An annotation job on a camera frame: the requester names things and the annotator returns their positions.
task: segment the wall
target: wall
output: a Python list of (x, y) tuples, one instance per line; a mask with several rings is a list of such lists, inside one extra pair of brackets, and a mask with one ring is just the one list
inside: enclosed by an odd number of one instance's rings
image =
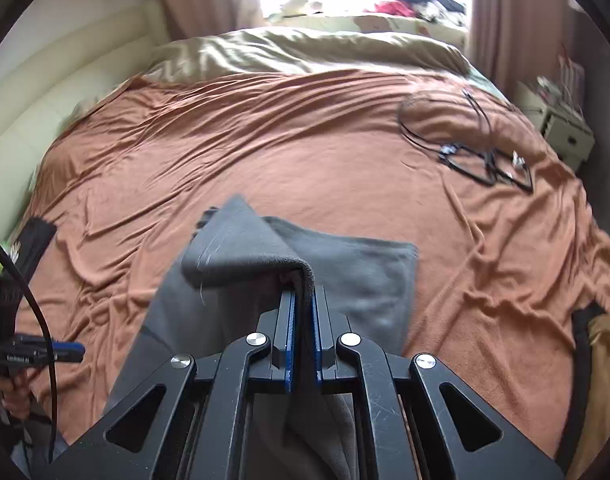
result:
[(596, 145), (579, 172), (599, 226), (610, 235), (610, 47), (586, 14), (574, 16), (572, 59), (586, 69), (584, 115)]
[(0, 80), (70, 32), (146, 0), (34, 0), (0, 44)]

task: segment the bedding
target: bedding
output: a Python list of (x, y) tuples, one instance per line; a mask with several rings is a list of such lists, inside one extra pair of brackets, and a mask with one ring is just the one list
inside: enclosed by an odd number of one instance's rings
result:
[(468, 32), (447, 20), (430, 23), (421, 18), (393, 16), (380, 12), (343, 12), (311, 14), (309, 16), (287, 16), (276, 21), (278, 27), (303, 27), (326, 32), (400, 32), (415, 34), (432, 40), (442, 41), (465, 51)]
[[(404, 354), (437, 354), (553, 456), (572, 387), (571, 313), (594, 298), (610, 313), (610, 238), (580, 181), (512, 105), (480, 89), (455, 48), (404, 34), (348, 33), (342, 47), (322, 33), (276, 35), (160, 48), (146, 75), (79, 117), (46, 154), (26, 217), (58, 231), (31, 285), (53, 336), (86, 346), (80, 366), (56, 366), (66, 440), (101, 416), (203, 211), (242, 193), (259, 215), (413, 243)], [(463, 89), (489, 115), (494, 144), (531, 165), (533, 195), (480, 186), (399, 134), (400, 102), (440, 92), (447, 97), (404, 120), (434, 139), (486, 145), (476, 114), (450, 96)], [(17, 329), (38, 332), (25, 304)], [(32, 388), (49, 402), (46, 373)]]

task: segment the yellow cloth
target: yellow cloth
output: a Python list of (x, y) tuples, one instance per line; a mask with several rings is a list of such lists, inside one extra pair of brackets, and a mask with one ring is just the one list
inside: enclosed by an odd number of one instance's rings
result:
[(578, 479), (610, 437), (610, 315), (589, 323), (592, 378), (583, 432), (567, 480)]

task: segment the black cable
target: black cable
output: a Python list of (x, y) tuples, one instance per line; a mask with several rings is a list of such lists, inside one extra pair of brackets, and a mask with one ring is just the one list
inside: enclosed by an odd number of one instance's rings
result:
[[(444, 93), (444, 94), (449, 94), (451, 96), (458, 96), (457, 94), (454, 94), (453, 92), (447, 91), (447, 90), (432, 91), (431, 93), (428, 93), (428, 96), (429, 95), (435, 95), (437, 93)], [(481, 107), (479, 102), (476, 100), (474, 95), (472, 95), (470, 92), (464, 91), (463, 92), (463, 97), (467, 100), (469, 106), (476, 112), (477, 121), (479, 123), (479, 129), (480, 130), (483, 129), (482, 128), (481, 119), (484, 119), (485, 122), (487, 123), (487, 126), (488, 126), (488, 137), (490, 139), (490, 150), (493, 149), (493, 143), (492, 143), (493, 128), (492, 128), (492, 122), (490, 121), (490, 117), (485, 112), (485, 110), (483, 110), (483, 108)], [(404, 121), (402, 119), (402, 112), (403, 112), (403, 110), (408, 105), (410, 105), (410, 104), (412, 104), (414, 102), (418, 102), (418, 101), (440, 102), (440, 103), (447, 103), (447, 104), (455, 104), (455, 105), (459, 105), (459, 106), (463, 106), (463, 105), (460, 105), (458, 103), (452, 103), (452, 102), (446, 101), (446, 100), (430, 99), (430, 98), (423, 97), (423, 95), (419, 96), (418, 94), (410, 95), (409, 97), (407, 97), (406, 99), (403, 99), (403, 101), (400, 102), (399, 109), (397, 111), (397, 121), (399, 123), (399, 129), (400, 129), (401, 135), (408, 142), (412, 143), (414, 146), (417, 146), (417, 147), (419, 147), (419, 148), (421, 148), (423, 150), (426, 150), (428, 152), (442, 154), (443, 151), (441, 150), (441, 147), (445, 145), (444, 142), (432, 142), (431, 140), (425, 139), (424, 137), (418, 135), (416, 132), (412, 131), (412, 129), (407, 127), (407, 125), (404, 123)], [(439, 146), (439, 147), (438, 148), (433, 148), (431, 146), (427, 146), (426, 144), (421, 143), (420, 141), (426, 142), (426, 143), (429, 143), (429, 144), (434, 144), (435, 146)], [(451, 142), (450, 144), (453, 145), (453, 146), (458, 146), (459, 145), (459, 143), (457, 143), (457, 142)], [(468, 151), (471, 151), (472, 153), (477, 153), (476, 151), (471, 150), (471, 149), (469, 149)]]
[(54, 347), (51, 341), (50, 329), (47, 326), (47, 321), (40, 311), (40, 307), (25, 278), (22, 276), (20, 270), (13, 263), (7, 252), (0, 246), (0, 264), (3, 268), (11, 275), (16, 283), (20, 286), (22, 294), (24, 295), (27, 303), (29, 304), (38, 325), (42, 336), (45, 338), (45, 346), (47, 350), (48, 369), (50, 373), (50, 390), (51, 390), (51, 431), (50, 431), (50, 447), (48, 451), (48, 461), (51, 463), (54, 458), (54, 446), (56, 444), (56, 423), (58, 416), (58, 392), (56, 390), (56, 367), (54, 366)]

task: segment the black strap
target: black strap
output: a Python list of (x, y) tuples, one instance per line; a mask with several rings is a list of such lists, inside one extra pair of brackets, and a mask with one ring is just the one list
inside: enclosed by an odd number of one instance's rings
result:
[(589, 344), (588, 325), (590, 321), (601, 314), (605, 314), (605, 310), (595, 301), (586, 308), (572, 313), (572, 332), (576, 344), (572, 398), (570, 399), (568, 419), (565, 422), (555, 458), (563, 473), (567, 473), (572, 465), (588, 407), (589, 387), (592, 377), (592, 349)]
[[(41, 218), (31, 217), (18, 236), (16, 267), (29, 282), (38, 267), (40, 258), (56, 234), (56, 226)], [(14, 335), (16, 312), (22, 300), (22, 290), (8, 272), (0, 274), (0, 340)]]

